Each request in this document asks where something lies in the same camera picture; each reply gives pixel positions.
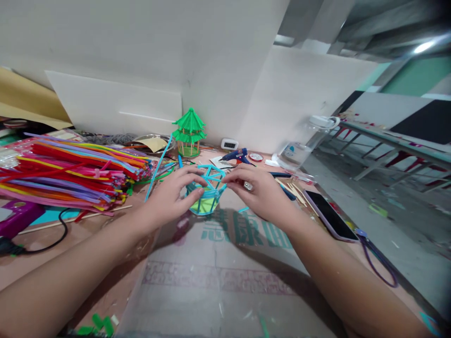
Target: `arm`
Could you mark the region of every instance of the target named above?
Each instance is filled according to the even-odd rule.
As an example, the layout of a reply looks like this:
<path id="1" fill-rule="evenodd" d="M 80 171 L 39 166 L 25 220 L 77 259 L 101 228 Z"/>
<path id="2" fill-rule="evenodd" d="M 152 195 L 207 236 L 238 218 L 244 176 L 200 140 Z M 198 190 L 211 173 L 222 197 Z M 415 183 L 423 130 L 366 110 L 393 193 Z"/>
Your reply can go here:
<path id="1" fill-rule="evenodd" d="M 242 182 L 253 185 L 251 192 Z M 335 313 L 363 337 L 428 337 L 410 309 L 356 258 L 297 209 L 273 177 L 240 164 L 223 179 L 256 214 L 277 225 Z"/>
<path id="2" fill-rule="evenodd" d="M 207 183 L 196 166 L 175 171 L 146 204 L 33 270 L 0 292 L 0 338 L 55 337 L 103 278 L 143 237 L 180 217 L 203 189 L 180 200 L 181 189 Z"/>

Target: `finger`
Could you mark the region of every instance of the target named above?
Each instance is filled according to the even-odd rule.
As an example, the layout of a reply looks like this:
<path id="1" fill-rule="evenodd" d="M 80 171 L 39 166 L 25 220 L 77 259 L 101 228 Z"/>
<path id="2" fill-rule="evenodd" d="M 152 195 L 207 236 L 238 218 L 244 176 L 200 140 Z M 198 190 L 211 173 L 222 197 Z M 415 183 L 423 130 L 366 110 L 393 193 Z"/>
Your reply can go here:
<path id="1" fill-rule="evenodd" d="M 252 198 L 252 194 L 247 189 L 245 189 L 241 184 L 231 182 L 227 184 L 227 188 L 236 193 L 238 197 L 244 201 L 244 203 L 246 203 L 246 201 L 248 201 L 249 198 Z"/>
<path id="2" fill-rule="evenodd" d="M 202 169 L 199 169 L 197 165 L 191 165 L 191 166 L 184 166 L 183 168 L 180 168 L 179 170 L 176 170 L 177 177 L 181 177 L 186 174 L 198 174 L 202 175 L 204 174 Z"/>
<path id="3" fill-rule="evenodd" d="M 190 207 L 192 207 L 193 204 L 196 203 L 200 197 L 202 197 L 203 193 L 204 193 L 203 188 L 198 188 L 196 190 L 193 190 L 188 196 L 186 196 L 181 201 L 177 202 L 177 204 L 180 206 L 180 208 L 183 209 L 183 212 L 185 212 Z"/>
<path id="4" fill-rule="evenodd" d="M 177 178 L 177 183 L 180 185 L 180 188 L 192 182 L 199 183 L 202 186 L 208 186 L 207 181 L 205 181 L 202 177 L 196 174 L 186 174 L 182 177 Z"/>
<path id="5" fill-rule="evenodd" d="M 251 170 L 234 169 L 230 174 L 227 174 L 222 183 L 235 182 L 236 180 L 243 180 L 252 183 L 254 181 L 255 174 Z"/>

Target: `hand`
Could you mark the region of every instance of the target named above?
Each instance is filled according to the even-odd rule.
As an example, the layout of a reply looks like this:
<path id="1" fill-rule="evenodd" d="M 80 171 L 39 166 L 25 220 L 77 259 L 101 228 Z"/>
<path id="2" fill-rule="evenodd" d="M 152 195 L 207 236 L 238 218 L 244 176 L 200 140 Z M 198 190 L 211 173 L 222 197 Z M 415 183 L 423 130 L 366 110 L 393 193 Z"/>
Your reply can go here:
<path id="1" fill-rule="evenodd" d="M 152 220 L 152 228 L 159 228 L 182 216 L 202 196 L 204 189 L 198 188 L 184 199 L 180 198 L 181 190 L 192 182 L 207 186 L 200 177 L 204 172 L 196 165 L 185 166 L 168 175 L 150 195 L 146 204 L 141 207 L 144 217 Z"/>
<path id="2" fill-rule="evenodd" d="M 252 184 L 251 191 L 244 188 L 244 181 Z M 297 210 L 270 173 L 249 164 L 238 165 L 222 182 L 258 216 L 277 226 L 283 215 Z"/>

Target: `plastic container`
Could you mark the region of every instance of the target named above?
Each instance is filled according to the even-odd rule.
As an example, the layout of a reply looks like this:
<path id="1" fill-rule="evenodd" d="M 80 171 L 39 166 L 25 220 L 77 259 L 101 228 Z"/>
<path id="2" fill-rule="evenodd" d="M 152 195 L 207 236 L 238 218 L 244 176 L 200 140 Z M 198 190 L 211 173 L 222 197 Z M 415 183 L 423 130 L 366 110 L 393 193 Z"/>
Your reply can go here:
<path id="1" fill-rule="evenodd" d="M 312 137 L 307 142 L 288 143 L 278 158 L 279 165 L 287 170 L 297 170 L 321 140 L 339 123 L 339 117 L 311 116 L 308 122 L 301 126 L 298 139 L 305 139 L 309 135 Z"/>

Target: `green paper roof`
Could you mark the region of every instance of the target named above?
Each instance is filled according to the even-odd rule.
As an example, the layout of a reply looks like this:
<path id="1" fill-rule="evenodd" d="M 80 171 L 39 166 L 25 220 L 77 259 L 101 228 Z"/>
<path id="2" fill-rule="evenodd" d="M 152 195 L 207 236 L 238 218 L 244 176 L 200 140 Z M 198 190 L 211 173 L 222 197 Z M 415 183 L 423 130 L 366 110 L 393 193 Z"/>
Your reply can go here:
<path id="1" fill-rule="evenodd" d="M 179 130 L 185 129 L 185 131 L 189 133 L 201 131 L 205 126 L 205 123 L 202 122 L 201 118 L 197 116 L 196 112 L 192 108 L 190 108 L 185 115 L 172 124 L 178 124 Z"/>
<path id="2" fill-rule="evenodd" d="M 196 143 L 197 141 L 206 138 L 207 135 L 203 131 L 199 131 L 195 133 L 194 135 L 184 134 L 182 130 L 177 129 L 175 132 L 172 133 L 172 136 L 177 140 L 181 142 L 187 142 L 187 143 Z"/>

